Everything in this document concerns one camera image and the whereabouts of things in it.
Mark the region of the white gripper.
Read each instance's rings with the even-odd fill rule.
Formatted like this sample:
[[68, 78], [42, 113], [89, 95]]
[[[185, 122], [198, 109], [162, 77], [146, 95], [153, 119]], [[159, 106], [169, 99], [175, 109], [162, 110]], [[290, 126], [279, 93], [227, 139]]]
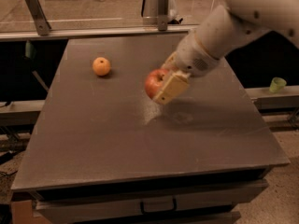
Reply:
[[153, 96], [153, 101], [160, 105], [168, 104], [190, 87], [190, 75], [206, 76], [219, 65], [223, 56], [222, 45], [209, 48], [195, 31], [190, 31], [161, 66], [172, 71], [164, 77], [162, 87]]

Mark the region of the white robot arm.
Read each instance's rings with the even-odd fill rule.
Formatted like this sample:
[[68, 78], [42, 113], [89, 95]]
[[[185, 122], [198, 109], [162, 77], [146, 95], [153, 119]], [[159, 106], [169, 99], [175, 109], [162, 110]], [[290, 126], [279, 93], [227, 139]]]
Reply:
[[299, 46], [299, 0], [224, 0], [191, 30], [154, 72], [146, 94], [158, 104], [167, 104], [189, 87], [190, 77], [204, 77], [220, 59], [270, 31]]

